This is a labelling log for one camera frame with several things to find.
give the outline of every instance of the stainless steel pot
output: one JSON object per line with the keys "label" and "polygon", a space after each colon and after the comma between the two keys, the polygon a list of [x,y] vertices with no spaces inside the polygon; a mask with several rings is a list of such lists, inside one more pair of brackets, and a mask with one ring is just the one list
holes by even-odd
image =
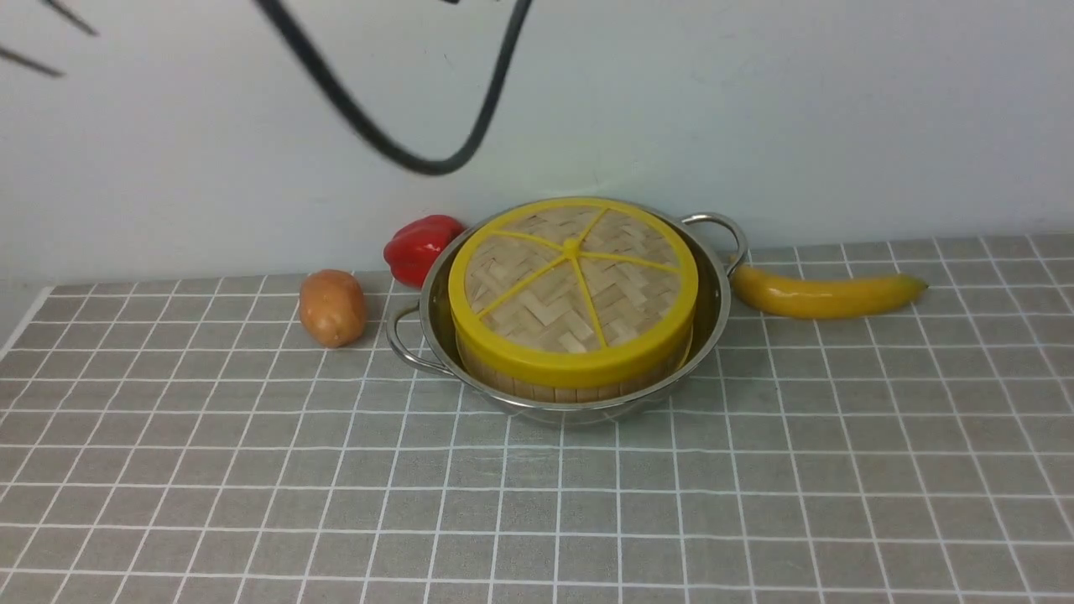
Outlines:
{"label": "stainless steel pot", "polygon": [[[485,399],[504,408],[505,412],[541,423],[556,426],[598,423],[620,419],[629,414],[666,402],[673,393],[676,387],[681,385],[683,378],[690,375],[697,368],[698,363],[712,351],[712,348],[716,345],[716,340],[723,333],[724,326],[727,323],[727,313],[729,312],[730,284],[728,283],[728,277],[745,258],[749,246],[745,234],[742,233],[742,230],[734,220],[726,216],[713,213],[698,213],[683,216],[677,220],[651,207],[643,205],[638,205],[638,207],[662,218],[682,236],[694,254],[694,259],[697,262],[698,279],[700,282],[694,316],[694,340],[691,345],[690,355],[679,371],[662,382],[644,390],[595,403],[545,403],[502,392],[469,375],[463,369],[462,361],[459,358],[459,350],[455,347],[455,327],[451,318],[451,308],[448,304],[448,273],[463,242],[477,229],[480,229],[495,218],[495,216],[471,227],[461,234],[436,259],[436,262],[429,272],[429,276],[425,278],[418,303],[411,304],[396,313],[388,323],[389,345],[408,365],[423,372],[461,379],[484,396]],[[728,268],[725,269],[724,264],[716,258],[712,250],[684,228],[687,225],[696,222],[714,222],[729,230],[735,236],[738,249]],[[429,346],[432,348],[437,360],[423,359],[407,349],[403,344],[398,334],[398,322],[403,317],[413,313],[419,313],[422,332],[424,332],[425,340],[429,342]]]}

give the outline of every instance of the yellow plastic spoke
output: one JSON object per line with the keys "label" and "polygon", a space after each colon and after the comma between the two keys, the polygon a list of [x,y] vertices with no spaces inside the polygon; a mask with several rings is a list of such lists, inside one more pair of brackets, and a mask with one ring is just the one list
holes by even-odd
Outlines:
{"label": "yellow plastic spoke", "polygon": [[526,278],[519,281],[519,283],[512,285],[510,288],[508,288],[507,291],[500,293],[499,297],[497,297],[495,300],[493,300],[491,304],[489,304],[488,306],[485,306],[484,308],[482,308],[481,312],[477,314],[478,320],[480,320],[481,317],[483,317],[483,316],[488,315],[489,313],[491,313],[492,311],[494,311],[496,308],[496,306],[499,306],[500,304],[503,304],[505,300],[507,300],[508,298],[510,298],[510,297],[514,296],[516,293],[522,291],[526,286],[528,286],[533,282],[537,281],[538,277],[540,277],[545,273],[551,271],[552,269],[558,267],[560,264],[562,264],[566,259],[567,258],[565,256],[561,256],[561,257],[556,258],[555,260],[552,260],[548,264],[545,264],[539,270],[534,271],[534,273],[532,275],[529,275]]}
{"label": "yellow plastic spoke", "polygon": [[600,329],[600,317],[597,316],[597,307],[593,304],[593,297],[590,296],[590,288],[585,285],[585,276],[582,275],[582,265],[578,263],[577,258],[570,258],[570,265],[575,268],[575,276],[578,278],[578,288],[582,290],[582,300],[585,301],[585,307],[590,310],[590,320],[593,321],[593,329],[597,332],[597,340],[600,341],[600,347],[607,348],[608,341],[604,337],[604,330]]}
{"label": "yellow plastic spoke", "polygon": [[649,267],[650,269],[656,269],[659,271],[666,271],[668,273],[680,272],[677,267],[668,267],[667,264],[659,264],[649,260],[642,260],[641,258],[633,258],[630,256],[620,256],[618,254],[601,254],[599,251],[582,251],[579,254],[582,258],[595,258],[598,260],[611,260],[613,262],[629,262],[632,264],[638,264],[641,267]]}
{"label": "yellow plastic spoke", "polygon": [[585,238],[590,236],[590,231],[593,230],[593,227],[597,226],[597,222],[600,221],[600,218],[604,217],[604,215],[605,215],[606,212],[608,212],[608,208],[607,207],[601,207],[600,212],[597,212],[597,215],[594,216],[592,220],[590,220],[590,224],[585,227],[585,230],[582,231],[582,234],[578,235],[578,242],[579,243],[581,243],[581,244],[585,243]]}
{"label": "yellow plastic spoke", "polygon": [[552,249],[554,249],[556,251],[563,251],[563,246],[562,245],[552,243],[552,242],[550,242],[548,240],[540,239],[539,236],[532,235],[529,233],[517,233],[514,231],[491,231],[489,234],[490,235],[500,235],[500,236],[505,236],[505,238],[521,239],[521,240],[525,240],[525,241],[528,241],[528,242],[532,242],[532,243],[536,243],[538,245],[543,245],[545,247],[551,247]]}

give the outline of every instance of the plastic fruit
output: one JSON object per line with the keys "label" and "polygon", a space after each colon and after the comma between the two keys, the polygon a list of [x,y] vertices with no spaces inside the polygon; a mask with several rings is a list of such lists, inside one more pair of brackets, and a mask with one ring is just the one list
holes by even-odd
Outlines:
{"label": "plastic fruit", "polygon": [[346,346],[365,331],[365,294],[350,273],[326,269],[302,282],[299,293],[302,327],[328,348]]}
{"label": "plastic fruit", "polygon": [[845,319],[890,313],[928,289],[924,281],[902,274],[845,281],[803,281],[741,265],[731,289],[746,305],[764,313],[799,319]]}

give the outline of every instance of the red bell pepper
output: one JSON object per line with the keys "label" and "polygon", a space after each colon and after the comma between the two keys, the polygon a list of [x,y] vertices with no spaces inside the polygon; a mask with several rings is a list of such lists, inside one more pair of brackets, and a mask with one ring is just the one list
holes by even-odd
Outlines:
{"label": "red bell pepper", "polygon": [[421,289],[436,257],[466,230],[451,216],[434,214],[403,227],[384,246],[384,261],[400,283]]}

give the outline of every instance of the potato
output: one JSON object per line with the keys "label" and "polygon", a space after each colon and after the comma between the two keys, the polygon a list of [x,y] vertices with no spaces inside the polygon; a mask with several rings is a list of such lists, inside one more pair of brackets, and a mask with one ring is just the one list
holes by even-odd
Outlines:
{"label": "potato", "polygon": [[346,346],[365,331],[365,294],[350,273],[326,269],[302,282],[302,327],[328,348]]}

